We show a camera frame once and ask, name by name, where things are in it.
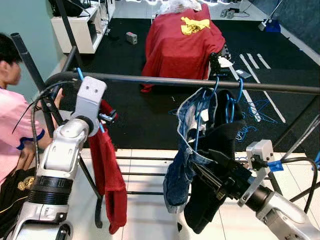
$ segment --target black hair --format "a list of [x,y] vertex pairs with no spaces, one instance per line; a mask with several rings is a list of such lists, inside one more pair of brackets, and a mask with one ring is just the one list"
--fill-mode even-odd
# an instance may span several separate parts
[[8,64],[20,63],[21,57],[12,39],[0,32],[0,62],[6,61]]

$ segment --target black shorts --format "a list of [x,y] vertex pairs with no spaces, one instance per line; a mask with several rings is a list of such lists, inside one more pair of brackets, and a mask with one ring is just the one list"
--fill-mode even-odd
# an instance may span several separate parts
[[35,179],[35,167],[17,170],[8,176],[0,190],[0,238],[15,222],[22,205],[28,199],[30,187]]

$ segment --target wall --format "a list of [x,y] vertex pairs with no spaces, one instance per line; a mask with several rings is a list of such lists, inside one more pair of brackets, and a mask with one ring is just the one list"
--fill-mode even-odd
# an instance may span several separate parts
[[[250,0],[264,13],[270,14],[278,0]],[[320,54],[320,1],[284,0],[275,12],[282,26]]]
[[[47,79],[64,56],[56,39],[50,19],[52,11],[48,0],[2,0],[0,32],[20,33],[42,78]],[[18,86],[11,91],[23,94],[30,101],[37,88],[25,66]]]

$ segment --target red cloth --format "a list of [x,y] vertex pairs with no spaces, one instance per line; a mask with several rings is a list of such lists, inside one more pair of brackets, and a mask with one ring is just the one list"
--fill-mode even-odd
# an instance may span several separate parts
[[181,25],[185,24],[181,17],[197,21],[211,19],[208,5],[204,3],[201,7],[198,12],[187,9],[182,13],[156,17],[146,38],[146,64],[142,76],[180,79],[208,77],[209,55],[221,51],[225,38],[212,21],[210,28],[205,27],[191,35],[181,32]]
[[[100,111],[109,114],[113,108],[101,101]],[[109,219],[109,233],[114,234],[127,222],[127,190],[119,169],[115,149],[108,130],[101,130],[89,137],[94,178],[100,195],[105,195],[106,215]]]

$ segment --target pink shirt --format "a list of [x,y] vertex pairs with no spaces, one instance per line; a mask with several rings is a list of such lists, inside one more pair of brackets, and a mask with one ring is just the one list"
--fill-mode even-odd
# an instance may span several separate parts
[[[15,125],[28,107],[23,95],[0,88],[0,186],[7,175],[17,166],[24,141],[32,141],[31,107],[25,113],[17,128]],[[45,131],[35,121],[37,139]]]

